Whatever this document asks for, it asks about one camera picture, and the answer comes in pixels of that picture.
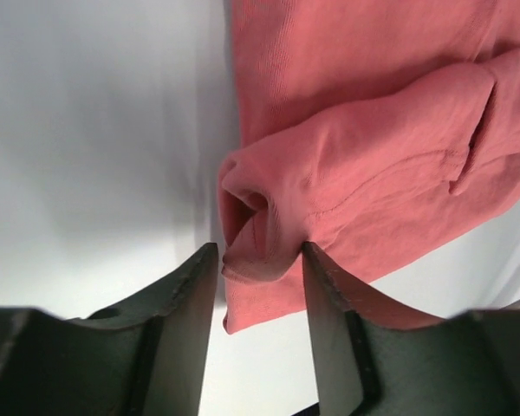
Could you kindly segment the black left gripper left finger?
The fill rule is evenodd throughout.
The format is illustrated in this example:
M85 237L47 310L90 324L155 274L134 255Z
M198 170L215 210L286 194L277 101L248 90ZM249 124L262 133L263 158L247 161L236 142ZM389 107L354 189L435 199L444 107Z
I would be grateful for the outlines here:
M218 247L81 319L0 308L0 415L195 415Z

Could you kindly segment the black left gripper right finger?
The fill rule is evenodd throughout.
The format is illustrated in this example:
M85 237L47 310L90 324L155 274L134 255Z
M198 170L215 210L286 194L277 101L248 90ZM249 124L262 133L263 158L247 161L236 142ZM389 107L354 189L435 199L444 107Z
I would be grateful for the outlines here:
M318 401L308 415L520 415L520 307L441 319L302 247Z

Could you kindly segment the red t shirt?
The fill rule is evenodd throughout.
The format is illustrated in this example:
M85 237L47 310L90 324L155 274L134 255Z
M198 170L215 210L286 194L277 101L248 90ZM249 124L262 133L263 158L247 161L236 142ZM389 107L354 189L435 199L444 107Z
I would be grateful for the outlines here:
M306 241L370 283L520 199L520 1L231 7L227 332L304 309Z

